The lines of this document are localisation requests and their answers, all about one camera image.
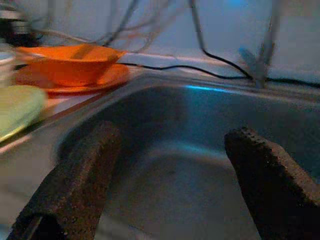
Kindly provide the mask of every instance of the orange bowl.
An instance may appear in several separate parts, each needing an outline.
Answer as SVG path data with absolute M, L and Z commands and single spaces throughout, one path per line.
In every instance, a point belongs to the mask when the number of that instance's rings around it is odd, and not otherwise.
M 95 46 L 83 59 L 72 59 L 82 45 L 52 47 L 19 47 L 28 54 L 44 58 L 26 58 L 30 67 L 44 74 L 55 84 L 67 87 L 82 87 L 94 84 L 106 68 L 118 61 L 125 52 L 112 48 Z

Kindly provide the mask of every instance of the orange saucer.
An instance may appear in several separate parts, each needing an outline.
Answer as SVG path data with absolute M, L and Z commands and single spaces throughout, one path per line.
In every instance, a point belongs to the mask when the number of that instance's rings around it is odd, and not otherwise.
M 124 84 L 129 79 L 129 69 L 123 64 L 113 64 L 106 69 L 96 83 L 86 86 L 62 86 L 49 81 L 48 78 L 36 72 L 31 66 L 25 66 L 15 74 L 15 84 L 37 86 L 49 94 L 75 94 L 97 92 Z

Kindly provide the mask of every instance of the sink basin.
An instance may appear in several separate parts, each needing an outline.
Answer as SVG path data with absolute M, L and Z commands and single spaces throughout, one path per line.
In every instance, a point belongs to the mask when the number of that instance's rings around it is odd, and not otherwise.
M 111 121 L 122 148 L 97 240 L 260 239 L 224 135 L 255 129 L 320 183 L 320 96 L 236 84 L 145 74 L 45 122 L 2 152 L 7 161 L 0 165 L 0 224 L 14 222 L 80 138 L 100 121 Z
M 319 110 L 316 101 L 279 94 L 153 80 L 96 109 L 64 139 L 58 159 L 99 121 L 122 133 L 97 239 L 128 224 L 156 239 L 256 240 L 224 135 L 253 128 L 319 180 Z

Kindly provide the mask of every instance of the white wall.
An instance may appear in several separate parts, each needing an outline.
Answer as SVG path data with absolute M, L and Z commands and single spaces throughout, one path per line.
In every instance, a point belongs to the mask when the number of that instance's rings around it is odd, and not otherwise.
M 52 28 L 78 37 L 95 40 L 107 31 L 114 31 L 131 0 L 56 0 Z M 157 6 L 168 0 L 140 0 L 129 26 L 143 17 L 152 16 Z M 188 0 L 172 0 L 170 7 L 158 21 L 166 21 Z M 308 82 L 320 82 L 320 1 L 286 0 L 286 8 L 277 35 L 277 48 L 272 61 L 271 77 L 299 78 Z M 16 0 L 24 10 L 37 18 L 46 14 L 45 0 Z M 69 14 L 66 3 L 72 3 Z M 257 53 L 268 27 L 271 0 L 197 0 L 204 40 L 209 52 L 238 64 L 243 61 L 238 49 L 245 47 Z M 62 40 L 46 38 L 47 43 Z M 134 51 L 141 48 L 146 39 L 133 38 L 114 43 Z M 130 55 L 126 60 L 155 66 L 167 66 L 177 62 L 194 64 L 218 74 L 235 74 L 232 68 L 216 65 L 216 61 L 199 50 L 190 9 L 180 11 L 161 34 L 144 49 L 143 56 Z M 152 55 L 173 56 L 167 60 L 149 58 Z

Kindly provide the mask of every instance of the faucet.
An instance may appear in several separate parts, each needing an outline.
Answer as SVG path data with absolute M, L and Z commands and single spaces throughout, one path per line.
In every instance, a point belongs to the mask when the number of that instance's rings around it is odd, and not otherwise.
M 266 85 L 266 79 L 276 45 L 274 40 L 279 28 L 279 18 L 282 4 L 283 0 L 273 0 L 272 2 L 272 12 L 269 27 L 264 36 L 259 56 L 255 57 L 254 54 L 246 48 L 239 49 L 242 58 L 249 67 L 249 72 L 253 78 L 253 81 L 255 81 L 255 86 L 258 89 L 263 89 Z

